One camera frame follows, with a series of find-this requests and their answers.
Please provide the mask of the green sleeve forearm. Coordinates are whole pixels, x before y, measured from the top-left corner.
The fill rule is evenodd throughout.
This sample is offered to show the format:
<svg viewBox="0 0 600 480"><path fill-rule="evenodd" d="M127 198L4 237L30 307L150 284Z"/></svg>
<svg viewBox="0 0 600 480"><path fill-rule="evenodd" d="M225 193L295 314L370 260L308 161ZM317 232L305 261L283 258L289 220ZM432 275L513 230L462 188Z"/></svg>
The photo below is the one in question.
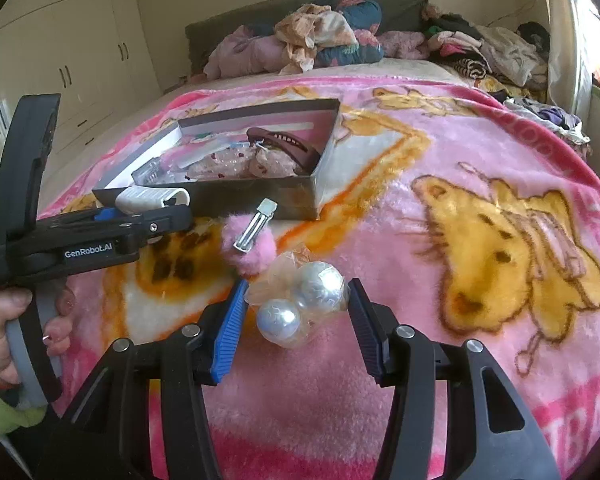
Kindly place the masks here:
<svg viewBox="0 0 600 480"><path fill-rule="evenodd" d="M42 422L46 408L17 408L19 386L0 380L0 436L19 428L31 428Z"/></svg>

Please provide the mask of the person's left hand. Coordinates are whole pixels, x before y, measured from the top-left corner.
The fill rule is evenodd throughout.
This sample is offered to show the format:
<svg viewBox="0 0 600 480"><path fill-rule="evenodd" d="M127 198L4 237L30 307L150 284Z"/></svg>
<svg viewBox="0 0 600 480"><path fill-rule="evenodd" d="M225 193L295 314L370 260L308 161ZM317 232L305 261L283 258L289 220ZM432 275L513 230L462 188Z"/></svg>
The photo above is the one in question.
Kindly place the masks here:
<svg viewBox="0 0 600 480"><path fill-rule="evenodd" d="M0 392L16 388L20 378L16 370L6 335L6 324L26 312L32 301L32 292L23 288L0 289ZM60 356L71 344L73 330L72 310L76 297L65 287L56 300L58 315L43 328L42 341L48 356Z"/></svg>

